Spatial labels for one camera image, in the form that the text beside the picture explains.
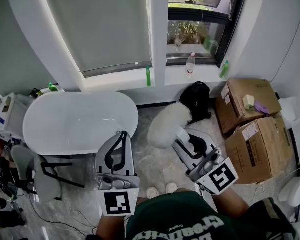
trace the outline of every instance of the marble floor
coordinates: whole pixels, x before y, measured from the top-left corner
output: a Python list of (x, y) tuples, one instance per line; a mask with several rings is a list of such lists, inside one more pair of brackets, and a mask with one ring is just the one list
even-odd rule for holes
[[(148, 128), (154, 117), (163, 110), (164, 107), (139, 109), (139, 125), (132, 138), (133, 154), (136, 173), (141, 179), (140, 197), (146, 196), (149, 187), (156, 187), (160, 194), (166, 191), (166, 184), (175, 182), (181, 188), (195, 190), (195, 184), (186, 176), (186, 167), (179, 160), (172, 147), (167, 149), (157, 149), (149, 146), (147, 141)], [(206, 119), (190, 126), (192, 129), (208, 133), (221, 148), (222, 153), (227, 156), (225, 140), (221, 135), (218, 121), (213, 109), (211, 119)], [(69, 162), (69, 159), (47, 158), (48, 162)], [(77, 188), (62, 183), (62, 201), (51, 201), (47, 204), (40, 204), (35, 200), (30, 200), (28, 194), (21, 196), (17, 202), (24, 210), (27, 218), (26, 226), (0, 229), (0, 236), (4, 240), (19, 240), (28, 238), (29, 240), (72, 240), (85, 239), (84, 235), (92, 233), (101, 218), (101, 209), (96, 200), (96, 171), (94, 157), (86, 159), (72, 159), (73, 166), (58, 168), (59, 176), (74, 182), (85, 185), (85, 189)], [(296, 175), (296, 163), (292, 159), (285, 172), (276, 178), (269, 179), (262, 184), (234, 185), (233, 189), (250, 205), (264, 198), (273, 197), (277, 205), (285, 213), (288, 219), (294, 214), (295, 209), (285, 203), (278, 202), (278, 194), (282, 187)], [(207, 202), (214, 206), (211, 196), (204, 195)], [(38, 217), (36, 212), (46, 220), (51, 222), (63, 222), (80, 230), (63, 224), (51, 224)]]

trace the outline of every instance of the window sill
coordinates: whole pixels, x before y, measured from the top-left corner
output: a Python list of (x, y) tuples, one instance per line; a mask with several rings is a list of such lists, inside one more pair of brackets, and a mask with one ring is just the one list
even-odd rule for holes
[[(223, 83), (220, 78), (220, 69), (216, 65), (196, 65), (191, 78), (185, 73), (185, 65), (166, 66), (165, 86), (189, 85), (197, 81), (203, 83)], [(154, 69), (150, 68), (151, 87), (155, 87)], [(146, 70), (144, 68), (92, 76), (85, 79), (86, 92), (96, 91), (124, 91), (147, 87)]]
[[(154, 69), (150, 68), (151, 87), (155, 87)], [(124, 72), (116, 72), (92, 76), (84, 80), (86, 92), (123, 91), (147, 87), (146, 69), (139, 68)]]
[(203, 83), (222, 83), (225, 78), (219, 77), (220, 69), (216, 65), (196, 65), (191, 78), (186, 76), (186, 66), (167, 66), (165, 70), (165, 86)]

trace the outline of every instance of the white bathtub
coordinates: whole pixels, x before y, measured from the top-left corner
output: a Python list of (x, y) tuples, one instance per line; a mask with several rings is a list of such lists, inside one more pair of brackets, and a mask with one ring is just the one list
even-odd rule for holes
[(28, 109), (23, 135), (39, 155), (93, 154), (117, 131), (132, 137), (138, 121), (135, 103), (122, 93), (51, 92)]

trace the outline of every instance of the cardboard box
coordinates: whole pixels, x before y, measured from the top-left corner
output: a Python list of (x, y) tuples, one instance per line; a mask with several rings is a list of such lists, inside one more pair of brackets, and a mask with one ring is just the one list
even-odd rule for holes
[(236, 127), (265, 115), (247, 111), (243, 98), (251, 95), (269, 109), (272, 116), (281, 111), (281, 106), (270, 83), (264, 79), (230, 79), (215, 102), (216, 114), (223, 134), (231, 133)]
[(277, 176), (293, 157), (291, 138), (281, 117), (257, 119), (238, 128), (225, 141), (225, 148), (239, 176), (237, 184)]

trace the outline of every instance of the chair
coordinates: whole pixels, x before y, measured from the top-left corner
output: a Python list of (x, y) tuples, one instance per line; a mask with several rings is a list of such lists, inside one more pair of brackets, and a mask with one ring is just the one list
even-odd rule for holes
[[(60, 182), (84, 188), (84, 185), (61, 178), (54, 170), (55, 167), (72, 166), (72, 163), (48, 163), (47, 160), (31, 151), (29, 148), (16, 145), (12, 148), (11, 156), (19, 175), (18, 187), (27, 193), (39, 196), (42, 203), (48, 203), (54, 199), (62, 200)], [(28, 188), (30, 183), (34, 183), (35, 191)]]

